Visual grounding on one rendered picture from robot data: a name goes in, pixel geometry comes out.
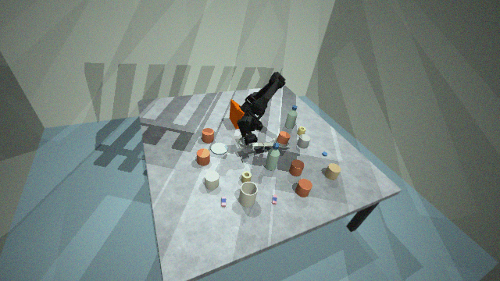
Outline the brown-orange cylinder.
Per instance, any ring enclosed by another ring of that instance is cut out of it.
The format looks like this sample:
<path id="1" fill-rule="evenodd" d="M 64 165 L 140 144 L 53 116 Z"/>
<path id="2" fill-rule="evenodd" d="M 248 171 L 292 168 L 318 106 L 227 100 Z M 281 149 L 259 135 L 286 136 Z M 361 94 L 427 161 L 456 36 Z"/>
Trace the brown-orange cylinder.
<path id="1" fill-rule="evenodd" d="M 295 192 L 300 197 L 307 197 L 309 195 L 309 192 L 311 191 L 312 187 L 313 187 L 313 185 L 309 180 L 300 179 L 298 181 L 298 185 L 295 189 Z"/>

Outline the beige cylindrical cup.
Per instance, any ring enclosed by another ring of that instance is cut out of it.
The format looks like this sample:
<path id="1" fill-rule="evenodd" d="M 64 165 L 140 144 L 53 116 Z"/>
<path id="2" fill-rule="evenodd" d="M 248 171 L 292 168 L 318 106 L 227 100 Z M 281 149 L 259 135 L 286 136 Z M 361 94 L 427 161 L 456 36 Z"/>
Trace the beige cylindrical cup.
<path id="1" fill-rule="evenodd" d="M 244 182 L 241 185 L 239 203 L 246 208 L 252 207 L 255 203 L 258 187 L 253 182 Z"/>

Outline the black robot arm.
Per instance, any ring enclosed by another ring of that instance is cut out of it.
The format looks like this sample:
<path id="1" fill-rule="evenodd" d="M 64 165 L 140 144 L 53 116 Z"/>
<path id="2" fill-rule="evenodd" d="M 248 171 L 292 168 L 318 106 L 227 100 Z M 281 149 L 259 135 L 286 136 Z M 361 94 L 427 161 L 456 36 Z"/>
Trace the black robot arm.
<path id="1" fill-rule="evenodd" d="M 254 122 L 255 125 L 252 127 L 252 130 L 261 130 L 263 128 L 263 124 L 259 120 L 265 113 L 268 101 L 273 97 L 277 90 L 282 88 L 285 84 L 286 82 L 283 76 L 279 72 L 275 72 L 265 87 L 258 92 L 250 94 L 245 99 L 246 102 L 242 106 L 239 106 L 245 114 L 238 123 L 238 127 L 241 130 L 248 130 L 251 123 Z"/>

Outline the tan cylinder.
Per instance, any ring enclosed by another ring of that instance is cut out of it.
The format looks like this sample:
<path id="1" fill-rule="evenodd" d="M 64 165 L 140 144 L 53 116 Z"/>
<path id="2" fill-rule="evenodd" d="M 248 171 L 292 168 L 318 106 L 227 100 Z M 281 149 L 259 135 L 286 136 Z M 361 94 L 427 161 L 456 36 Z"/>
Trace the tan cylinder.
<path id="1" fill-rule="evenodd" d="M 331 163 L 327 167 L 325 176 L 329 180 L 336 180 L 340 172 L 341 172 L 341 167 L 337 164 Z"/>

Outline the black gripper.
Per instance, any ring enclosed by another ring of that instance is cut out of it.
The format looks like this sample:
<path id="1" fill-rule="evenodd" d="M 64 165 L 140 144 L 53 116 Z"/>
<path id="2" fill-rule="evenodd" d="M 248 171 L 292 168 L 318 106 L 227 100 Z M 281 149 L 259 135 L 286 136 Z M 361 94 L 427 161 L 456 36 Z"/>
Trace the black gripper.
<path id="1" fill-rule="evenodd" d="M 245 140 L 245 144 L 248 145 L 248 143 L 255 143 L 257 142 L 258 138 L 255 134 L 252 133 L 252 127 L 255 125 L 255 123 L 251 123 L 250 127 L 248 128 L 248 130 L 241 130 L 240 128 L 240 131 L 241 131 L 241 135 L 242 135 L 242 138 L 244 138 Z M 246 135 L 248 134 L 248 135 Z"/>

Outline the reddish-brown cylinder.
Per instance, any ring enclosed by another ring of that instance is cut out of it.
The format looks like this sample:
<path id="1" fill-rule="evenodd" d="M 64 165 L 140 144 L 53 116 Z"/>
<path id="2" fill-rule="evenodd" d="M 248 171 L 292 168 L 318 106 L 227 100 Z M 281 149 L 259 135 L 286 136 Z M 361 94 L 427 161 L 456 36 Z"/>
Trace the reddish-brown cylinder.
<path id="1" fill-rule="evenodd" d="M 202 131 L 202 141 L 204 143 L 212 143 L 214 140 L 214 130 L 213 129 L 210 129 L 210 128 L 205 128 L 203 131 Z"/>
<path id="2" fill-rule="evenodd" d="M 199 165 L 208 165 L 210 162 L 210 152 L 207 149 L 199 149 L 197 151 L 197 163 Z"/>
<path id="3" fill-rule="evenodd" d="M 300 176 L 302 174 L 302 170 L 304 169 L 304 163 L 298 159 L 295 159 L 291 163 L 291 167 L 289 169 L 289 173 L 292 176 Z"/>
<path id="4" fill-rule="evenodd" d="M 286 145 L 290 139 L 290 134 L 284 131 L 281 131 L 278 135 L 277 142 L 283 145 Z"/>

